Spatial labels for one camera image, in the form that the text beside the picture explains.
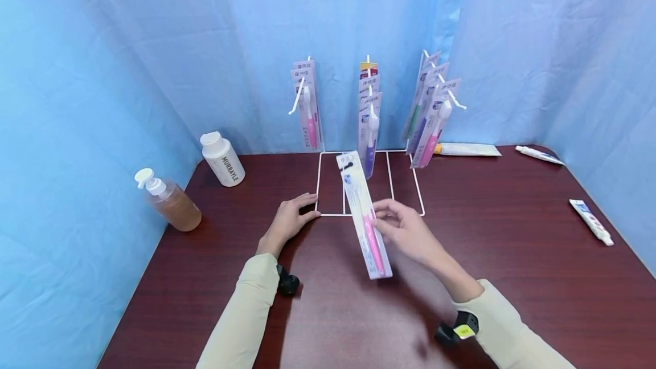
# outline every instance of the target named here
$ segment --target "pink toothbrush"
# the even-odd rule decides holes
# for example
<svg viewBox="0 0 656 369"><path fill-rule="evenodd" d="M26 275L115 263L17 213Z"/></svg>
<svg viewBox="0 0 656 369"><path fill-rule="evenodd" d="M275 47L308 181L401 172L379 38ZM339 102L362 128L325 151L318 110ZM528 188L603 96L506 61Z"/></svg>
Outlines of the pink toothbrush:
<svg viewBox="0 0 656 369"><path fill-rule="evenodd" d="M444 129L444 124L446 124L446 121L449 119L452 110L453 108L450 105L449 100L444 101L444 104L440 107L440 111L437 112L437 125L428 139L426 149L424 149L424 153L421 156L419 167L425 167L428 165L428 162L431 161L431 157L435 151L435 146L437 145L437 140L440 139L442 130Z"/></svg>
<svg viewBox="0 0 656 369"><path fill-rule="evenodd" d="M307 109L307 132L310 137L310 145L313 150L317 149L317 131L314 128L314 118L312 117L312 108L310 106L310 89L306 85L303 87L303 103L305 103L305 108Z"/></svg>
<svg viewBox="0 0 656 369"><path fill-rule="evenodd" d="M355 187L355 185L353 185L350 182L350 179L348 178L345 179L345 188L346 188L346 192L349 192L351 194L351 196L354 198L355 203L358 205L358 211L362 213L362 209L365 207L362 206L362 200L360 200L358 188ZM353 211L353 209L351 209L351 212L353 213L354 216L355 214L357 214L357 212ZM380 255L380 248L378 246L378 239L376 239L376 232L373 228L374 219L376 219L376 213L374 213L373 208L371 209L371 215L362 214L362 222L364 223L365 226L365 236L367 237L367 243L368 243L368 247L370 248L371 256L376 264L376 268L378 269L380 275L384 276L385 266L383 265L383 257Z"/></svg>
<svg viewBox="0 0 656 369"><path fill-rule="evenodd" d="M365 231L367 234L367 241L370 244L371 255L373 256L374 262L376 262L376 267L381 275L385 275L385 267L383 266L383 257L380 255L380 248L378 247L378 239L376 239L376 232L373 228L373 220L376 218L376 214L371 210L371 215L364 215L363 221L365 223Z"/></svg>

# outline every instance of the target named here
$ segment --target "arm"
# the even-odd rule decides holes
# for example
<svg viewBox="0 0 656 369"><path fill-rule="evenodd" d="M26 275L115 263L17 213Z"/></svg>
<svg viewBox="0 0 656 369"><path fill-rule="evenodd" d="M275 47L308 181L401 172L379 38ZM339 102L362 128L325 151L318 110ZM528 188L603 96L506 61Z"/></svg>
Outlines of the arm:
<svg viewBox="0 0 656 369"><path fill-rule="evenodd" d="M216 323L196 369L253 367L278 288L277 258L285 243L307 222L320 215L317 211L304 215L298 213L300 208L316 200L314 194L303 194L280 204L271 227L260 239L256 255L241 271L235 291Z"/></svg>
<svg viewBox="0 0 656 369"><path fill-rule="evenodd" d="M401 252L440 279L458 310L478 318L476 335L501 369L573 369L564 357L523 324L517 310L487 280L476 281L444 250L419 214L393 200L374 204L376 228Z"/></svg>

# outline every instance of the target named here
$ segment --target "beige sleeve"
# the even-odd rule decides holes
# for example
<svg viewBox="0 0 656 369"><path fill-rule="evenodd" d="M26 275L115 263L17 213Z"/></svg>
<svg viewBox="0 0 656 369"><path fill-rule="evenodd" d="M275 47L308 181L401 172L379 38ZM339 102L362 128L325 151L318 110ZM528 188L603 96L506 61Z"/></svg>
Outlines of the beige sleeve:
<svg viewBox="0 0 656 369"><path fill-rule="evenodd" d="M455 303L478 318L476 339L501 369L574 369L560 353L522 322L519 313L487 280L479 283L483 295L464 304Z"/></svg>
<svg viewBox="0 0 656 369"><path fill-rule="evenodd" d="M197 369L250 369L260 349L278 272L270 253L246 262L237 287L207 341Z"/></svg>

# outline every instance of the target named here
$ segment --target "table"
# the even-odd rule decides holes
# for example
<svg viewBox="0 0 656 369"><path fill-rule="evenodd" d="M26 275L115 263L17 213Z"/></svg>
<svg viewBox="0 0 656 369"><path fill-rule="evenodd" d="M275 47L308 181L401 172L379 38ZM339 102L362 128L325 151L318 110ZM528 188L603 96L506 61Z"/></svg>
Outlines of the table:
<svg viewBox="0 0 656 369"><path fill-rule="evenodd" d="M424 220L474 277L488 278L524 322L578 369L653 368L656 283L567 168L503 157L433 157L418 170ZM316 187L318 154L242 157L244 182L221 187L205 162L187 192L201 225L165 231L100 369L193 368L246 260L281 200ZM333 156L319 209L341 210ZM390 154L396 199L418 206L407 157ZM370 180L389 196L384 157ZM569 205L587 202L611 232L604 247ZM277 296L255 368L495 368L475 342L446 350L432 334L454 310L430 273L389 248L394 277L371 281L350 218L319 218L280 264L302 282Z"/></svg>

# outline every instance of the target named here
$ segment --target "pump dispenser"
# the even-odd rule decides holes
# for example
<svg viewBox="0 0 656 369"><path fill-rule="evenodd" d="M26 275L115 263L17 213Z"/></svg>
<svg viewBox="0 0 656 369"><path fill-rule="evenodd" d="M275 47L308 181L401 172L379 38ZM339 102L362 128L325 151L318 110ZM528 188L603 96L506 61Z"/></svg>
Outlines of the pump dispenser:
<svg viewBox="0 0 656 369"><path fill-rule="evenodd" d="M150 168L140 170L134 180L137 188L146 187L146 200L177 230L191 231L201 223L203 215L198 207L172 180L156 178Z"/></svg>

